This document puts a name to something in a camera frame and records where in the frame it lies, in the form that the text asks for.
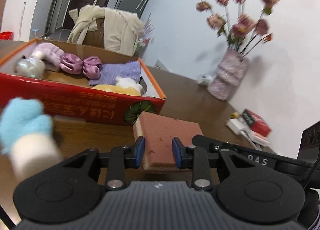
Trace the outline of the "small white object by vase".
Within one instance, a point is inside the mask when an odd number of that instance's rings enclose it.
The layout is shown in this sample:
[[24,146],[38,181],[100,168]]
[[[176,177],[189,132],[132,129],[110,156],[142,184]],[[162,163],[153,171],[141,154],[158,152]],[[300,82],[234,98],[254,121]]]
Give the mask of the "small white object by vase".
[[211,75],[198,75],[196,81],[197,84],[204,86],[204,87],[208,87],[212,81],[214,80],[214,78]]

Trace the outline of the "purple satin scrunchie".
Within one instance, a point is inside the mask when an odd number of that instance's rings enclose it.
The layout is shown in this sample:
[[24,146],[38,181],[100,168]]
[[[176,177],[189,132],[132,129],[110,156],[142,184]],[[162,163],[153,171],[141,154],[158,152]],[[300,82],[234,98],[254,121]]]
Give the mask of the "purple satin scrunchie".
[[81,59],[75,54],[64,54],[60,60],[60,68],[71,75],[84,74],[90,80],[100,78],[102,62],[98,56]]

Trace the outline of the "red plastic basin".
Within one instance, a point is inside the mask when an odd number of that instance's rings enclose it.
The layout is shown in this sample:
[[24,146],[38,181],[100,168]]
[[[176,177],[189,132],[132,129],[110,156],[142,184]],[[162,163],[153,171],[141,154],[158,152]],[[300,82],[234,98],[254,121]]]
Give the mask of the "red plastic basin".
[[11,40],[12,36],[13,36],[13,32],[12,31],[0,32],[0,40],[9,41],[9,40]]

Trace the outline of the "red black small box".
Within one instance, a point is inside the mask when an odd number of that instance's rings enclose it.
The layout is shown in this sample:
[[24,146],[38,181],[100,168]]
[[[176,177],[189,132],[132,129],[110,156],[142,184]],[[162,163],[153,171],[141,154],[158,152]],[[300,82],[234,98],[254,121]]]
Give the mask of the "red black small box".
[[267,137],[272,129],[265,120],[249,109],[244,109],[241,116],[245,123],[245,132],[250,140],[260,145],[268,145]]

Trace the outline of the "red cardboard box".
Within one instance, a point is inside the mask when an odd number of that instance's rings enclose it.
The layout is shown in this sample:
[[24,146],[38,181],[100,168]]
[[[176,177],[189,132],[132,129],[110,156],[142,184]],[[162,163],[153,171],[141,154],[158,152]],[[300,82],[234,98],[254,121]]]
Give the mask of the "red cardboard box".
[[104,124],[134,124],[143,112],[158,114],[166,96],[148,67],[139,59],[145,93],[130,96],[93,89],[83,74],[69,75],[62,71],[46,71],[41,79],[16,73],[16,64],[28,56],[43,40],[36,38],[12,50],[5,50],[9,41],[1,41],[1,107],[10,99],[37,99],[52,116],[81,118]]

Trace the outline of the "fluffy lilac headband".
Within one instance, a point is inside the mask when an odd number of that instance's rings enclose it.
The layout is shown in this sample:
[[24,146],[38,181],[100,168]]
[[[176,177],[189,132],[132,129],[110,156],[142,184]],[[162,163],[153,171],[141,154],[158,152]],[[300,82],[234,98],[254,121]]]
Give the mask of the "fluffy lilac headband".
[[52,43],[39,43],[31,52],[29,57],[42,60],[46,66],[46,70],[59,71],[61,57],[65,52]]

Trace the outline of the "pink and cream sponge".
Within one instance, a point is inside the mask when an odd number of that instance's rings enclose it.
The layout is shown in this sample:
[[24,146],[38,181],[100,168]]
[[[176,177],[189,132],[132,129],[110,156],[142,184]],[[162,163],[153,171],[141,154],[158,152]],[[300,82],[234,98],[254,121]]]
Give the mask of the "pink and cream sponge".
[[142,112],[133,126],[135,140],[145,138],[142,170],[146,173],[177,171],[172,153],[172,139],[178,137],[183,145],[192,144],[196,135],[202,135],[198,123],[183,121],[153,113]]

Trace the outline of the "dried pink rose bouquet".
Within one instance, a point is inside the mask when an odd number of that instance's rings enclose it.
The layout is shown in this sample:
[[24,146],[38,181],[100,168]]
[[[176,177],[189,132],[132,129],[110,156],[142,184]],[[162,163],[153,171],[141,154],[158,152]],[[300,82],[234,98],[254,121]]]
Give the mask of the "dried pink rose bouquet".
[[236,22],[231,23],[228,10],[230,0],[215,0],[216,4],[223,7],[224,15],[214,11],[210,2],[200,0],[195,9],[198,12],[208,12],[206,22],[210,29],[215,30],[217,36],[225,36],[228,49],[234,50],[242,57],[245,57],[259,43],[267,43],[272,40],[270,25],[265,18],[273,12],[273,8],[280,0],[261,0],[263,9],[258,20],[254,20],[245,13],[245,2],[247,0],[233,0],[238,6],[238,15]]

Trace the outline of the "brown wooden chair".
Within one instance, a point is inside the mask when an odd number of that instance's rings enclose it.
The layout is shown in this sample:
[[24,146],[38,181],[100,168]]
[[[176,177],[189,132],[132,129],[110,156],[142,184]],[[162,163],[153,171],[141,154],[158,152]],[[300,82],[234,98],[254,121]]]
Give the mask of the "brown wooden chair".
[[83,45],[104,48],[104,19],[96,20],[97,30],[88,31],[83,41]]

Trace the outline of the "blue plush toy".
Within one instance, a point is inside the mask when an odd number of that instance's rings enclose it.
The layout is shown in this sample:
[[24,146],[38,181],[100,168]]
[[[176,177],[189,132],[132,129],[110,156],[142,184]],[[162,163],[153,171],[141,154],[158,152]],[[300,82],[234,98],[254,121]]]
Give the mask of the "blue plush toy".
[[39,100],[11,99],[1,113],[1,146],[4,154],[10,153],[23,136],[52,136],[52,133],[52,118],[44,113],[44,106]]

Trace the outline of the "yellow white plush toy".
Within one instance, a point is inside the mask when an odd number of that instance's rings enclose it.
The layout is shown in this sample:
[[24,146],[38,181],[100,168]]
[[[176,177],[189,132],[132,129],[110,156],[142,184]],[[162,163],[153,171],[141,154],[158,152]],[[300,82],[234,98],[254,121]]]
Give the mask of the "yellow white plush toy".
[[116,77],[116,84],[114,86],[99,84],[94,86],[93,89],[130,96],[142,96],[144,94],[144,89],[139,83],[129,77],[122,78],[119,76]]

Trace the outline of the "purple knitted cloth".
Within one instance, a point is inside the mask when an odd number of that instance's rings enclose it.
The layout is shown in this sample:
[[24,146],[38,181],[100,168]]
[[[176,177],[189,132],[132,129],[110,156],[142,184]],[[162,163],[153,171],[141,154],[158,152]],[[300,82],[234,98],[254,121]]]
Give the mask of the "purple knitted cloth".
[[117,82],[116,77],[130,78],[139,82],[141,75],[141,65],[139,61],[127,62],[124,64],[103,64],[100,70],[100,77],[96,80],[89,80],[89,86],[108,84],[114,86]]

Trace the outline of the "white foam cylinder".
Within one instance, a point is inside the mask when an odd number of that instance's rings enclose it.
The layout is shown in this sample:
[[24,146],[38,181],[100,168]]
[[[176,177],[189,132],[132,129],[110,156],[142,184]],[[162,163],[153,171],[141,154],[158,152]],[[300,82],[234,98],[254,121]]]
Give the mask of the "white foam cylinder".
[[54,138],[40,132],[20,137],[13,144],[9,158],[20,182],[63,161]]

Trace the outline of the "pink textured vase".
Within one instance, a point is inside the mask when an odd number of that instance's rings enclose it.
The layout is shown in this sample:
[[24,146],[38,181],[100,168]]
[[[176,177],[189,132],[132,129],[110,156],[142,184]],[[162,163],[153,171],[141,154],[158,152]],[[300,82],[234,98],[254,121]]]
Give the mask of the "pink textured vase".
[[228,100],[239,87],[248,66],[247,58],[228,48],[216,68],[216,76],[207,87],[207,91],[218,100]]

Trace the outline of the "clear plastic bagged puff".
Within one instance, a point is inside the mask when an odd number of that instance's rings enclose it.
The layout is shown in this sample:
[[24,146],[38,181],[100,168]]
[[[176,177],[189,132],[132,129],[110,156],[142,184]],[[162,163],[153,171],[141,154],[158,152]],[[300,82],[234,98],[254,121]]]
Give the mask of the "clear plastic bagged puff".
[[22,58],[15,67],[15,73],[33,79],[42,79],[46,65],[38,58]]

